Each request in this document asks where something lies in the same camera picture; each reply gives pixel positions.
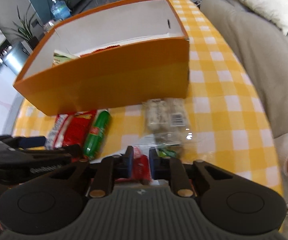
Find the orange box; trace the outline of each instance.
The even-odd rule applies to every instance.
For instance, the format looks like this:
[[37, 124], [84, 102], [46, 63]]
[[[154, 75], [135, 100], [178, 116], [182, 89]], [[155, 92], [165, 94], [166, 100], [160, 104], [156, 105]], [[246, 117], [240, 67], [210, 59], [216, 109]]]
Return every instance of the orange box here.
[[[52, 67], [55, 49], [88, 55]], [[185, 98], [188, 61], [188, 35], [168, 0], [123, 0], [56, 25], [14, 87], [46, 115]]]

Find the yellow checkered tablecloth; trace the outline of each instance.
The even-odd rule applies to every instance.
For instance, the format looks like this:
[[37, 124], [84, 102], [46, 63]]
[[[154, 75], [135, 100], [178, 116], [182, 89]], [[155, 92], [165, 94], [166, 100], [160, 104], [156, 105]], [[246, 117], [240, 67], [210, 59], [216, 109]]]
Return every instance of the yellow checkered tablecloth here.
[[[271, 130], [255, 89], [235, 55], [190, 0], [170, 0], [190, 39], [190, 85], [185, 107], [197, 145], [184, 162], [205, 159], [281, 194]], [[112, 122], [101, 157], [143, 135], [141, 105], [110, 109]], [[24, 101], [14, 136], [46, 136], [55, 117]]]

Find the gray textured grip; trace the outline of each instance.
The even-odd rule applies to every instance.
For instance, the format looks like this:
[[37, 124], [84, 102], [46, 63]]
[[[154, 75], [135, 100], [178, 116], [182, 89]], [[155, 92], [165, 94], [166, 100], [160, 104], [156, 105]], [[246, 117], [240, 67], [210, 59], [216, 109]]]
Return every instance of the gray textured grip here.
[[169, 187], [115, 189], [110, 196], [90, 200], [82, 214], [59, 231], [39, 236], [5, 231], [0, 236], [0, 240], [39, 239], [285, 240], [277, 230], [260, 236], [225, 232], [206, 220], [193, 199], [175, 196]]

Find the packaged food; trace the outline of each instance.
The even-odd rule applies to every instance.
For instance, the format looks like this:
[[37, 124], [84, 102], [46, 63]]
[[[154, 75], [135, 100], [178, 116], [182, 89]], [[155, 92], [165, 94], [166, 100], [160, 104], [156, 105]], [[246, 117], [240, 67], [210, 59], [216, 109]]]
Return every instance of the packaged food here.
[[142, 154], [138, 147], [133, 147], [133, 149], [132, 179], [140, 181], [143, 185], [148, 185], [152, 180], [148, 157]]
[[74, 56], [72, 54], [64, 53], [59, 50], [54, 50], [53, 53], [53, 66], [60, 65], [64, 62], [70, 61], [72, 59], [78, 58], [77, 56]]
[[195, 144], [183, 99], [151, 99], [144, 108], [145, 133], [154, 135], [160, 157], [180, 158], [184, 144]]
[[107, 110], [102, 111], [94, 125], [92, 125], [89, 134], [84, 143], [83, 147], [83, 154], [86, 156], [90, 161], [93, 160], [99, 151], [102, 141], [104, 138], [105, 129], [111, 119], [111, 115]]
[[45, 147], [48, 150], [74, 144], [82, 147], [95, 115], [96, 110], [57, 115]]

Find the barcode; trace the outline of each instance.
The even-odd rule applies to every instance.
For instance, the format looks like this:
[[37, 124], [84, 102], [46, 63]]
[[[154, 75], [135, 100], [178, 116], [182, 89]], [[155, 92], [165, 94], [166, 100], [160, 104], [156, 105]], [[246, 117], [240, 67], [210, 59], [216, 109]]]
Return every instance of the barcode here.
[[171, 126], [185, 126], [184, 118], [181, 113], [171, 115]]

